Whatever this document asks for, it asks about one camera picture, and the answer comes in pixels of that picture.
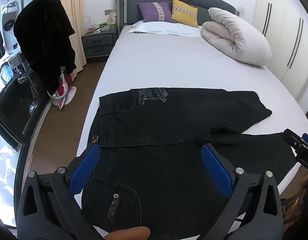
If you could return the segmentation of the person's left hand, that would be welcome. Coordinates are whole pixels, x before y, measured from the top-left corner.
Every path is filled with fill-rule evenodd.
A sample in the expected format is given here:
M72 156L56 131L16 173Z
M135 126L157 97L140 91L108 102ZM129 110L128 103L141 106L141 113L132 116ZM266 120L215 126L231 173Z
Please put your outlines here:
M105 240L147 240L150 237L150 229L139 226L130 229L117 230L104 237Z

